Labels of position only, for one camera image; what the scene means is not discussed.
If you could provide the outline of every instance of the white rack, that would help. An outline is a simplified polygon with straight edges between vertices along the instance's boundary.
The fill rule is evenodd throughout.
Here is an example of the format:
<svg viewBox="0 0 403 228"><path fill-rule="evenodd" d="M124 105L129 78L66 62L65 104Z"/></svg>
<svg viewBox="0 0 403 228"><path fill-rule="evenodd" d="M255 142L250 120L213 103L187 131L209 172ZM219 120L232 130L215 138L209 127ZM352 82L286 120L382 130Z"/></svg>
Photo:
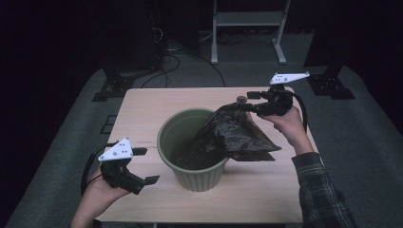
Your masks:
<svg viewBox="0 0 403 228"><path fill-rule="evenodd" d="M217 53L217 27L233 26L278 26L278 35L272 39L273 45L282 65L287 62L279 42L284 31L288 9L291 0L286 0L283 11L254 11L254 12L217 12L217 0L214 0L213 13L213 42L211 44L211 63L219 61Z"/></svg>

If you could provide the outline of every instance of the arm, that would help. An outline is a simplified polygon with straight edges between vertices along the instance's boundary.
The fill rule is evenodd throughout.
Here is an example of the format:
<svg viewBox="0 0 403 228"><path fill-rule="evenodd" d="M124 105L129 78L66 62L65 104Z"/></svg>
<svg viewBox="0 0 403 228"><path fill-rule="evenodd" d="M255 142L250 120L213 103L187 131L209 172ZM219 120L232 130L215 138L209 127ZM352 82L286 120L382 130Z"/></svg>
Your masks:
<svg viewBox="0 0 403 228"><path fill-rule="evenodd" d="M299 182L303 227L356 227L355 221L323 166L303 128L299 112L292 107L284 116L262 116L272 122L296 150L292 158Z"/></svg>
<svg viewBox="0 0 403 228"><path fill-rule="evenodd" d="M102 178L100 168L92 176L72 219L71 228L93 227L93 221L99 217L114 201L128 192L121 188L112 188Z"/></svg>

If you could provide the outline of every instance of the metal stand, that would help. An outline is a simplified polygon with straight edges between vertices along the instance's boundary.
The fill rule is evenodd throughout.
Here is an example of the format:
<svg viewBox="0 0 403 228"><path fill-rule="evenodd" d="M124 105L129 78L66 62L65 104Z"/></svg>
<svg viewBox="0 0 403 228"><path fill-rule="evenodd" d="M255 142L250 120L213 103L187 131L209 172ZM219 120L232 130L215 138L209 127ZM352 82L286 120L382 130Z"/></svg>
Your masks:
<svg viewBox="0 0 403 228"><path fill-rule="evenodd" d="M337 75L343 65L328 66L323 74L311 74L308 82L316 96L330 96L335 100L355 99L350 89L344 87Z"/></svg>
<svg viewBox="0 0 403 228"><path fill-rule="evenodd" d="M119 75L116 70L104 67L106 81L101 91L95 93L92 102L106 102L108 98L123 98L128 89L134 84L134 79L127 79Z"/></svg>
<svg viewBox="0 0 403 228"><path fill-rule="evenodd" d="M217 0L213 8L213 42L211 44L211 63L218 63L217 53L217 27L233 26L278 26L278 36L272 42L278 56L278 61L285 65L284 53L280 41L287 20L291 0L287 0L283 11L256 11L256 12L217 12Z"/></svg>

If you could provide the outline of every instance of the green flower pot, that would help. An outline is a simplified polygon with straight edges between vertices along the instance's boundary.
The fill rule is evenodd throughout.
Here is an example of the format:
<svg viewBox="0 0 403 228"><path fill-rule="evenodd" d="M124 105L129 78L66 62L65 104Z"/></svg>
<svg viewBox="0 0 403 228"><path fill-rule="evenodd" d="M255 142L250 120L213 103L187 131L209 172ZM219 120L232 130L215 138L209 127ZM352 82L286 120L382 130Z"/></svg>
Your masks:
<svg viewBox="0 0 403 228"><path fill-rule="evenodd" d="M216 186L229 159L225 158L209 168L187 170L173 164L171 155L176 148L189 142L212 114L212 110L204 108L180 111L163 124L158 134L158 152L163 162L172 169L178 182L193 192L204 192Z"/></svg>

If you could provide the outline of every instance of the person's right hand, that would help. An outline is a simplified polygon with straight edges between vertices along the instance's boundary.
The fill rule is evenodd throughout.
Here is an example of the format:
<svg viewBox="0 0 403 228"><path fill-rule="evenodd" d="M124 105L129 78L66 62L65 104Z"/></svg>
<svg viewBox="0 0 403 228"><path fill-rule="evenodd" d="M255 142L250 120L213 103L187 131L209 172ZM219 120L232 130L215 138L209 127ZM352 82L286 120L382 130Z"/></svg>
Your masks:
<svg viewBox="0 0 403 228"><path fill-rule="evenodd" d="M299 110L292 107L283 116L260 116L263 120L269 121L274 124L274 128L281 132L291 144L297 154L313 152L314 148L305 132L302 120L299 115Z"/></svg>

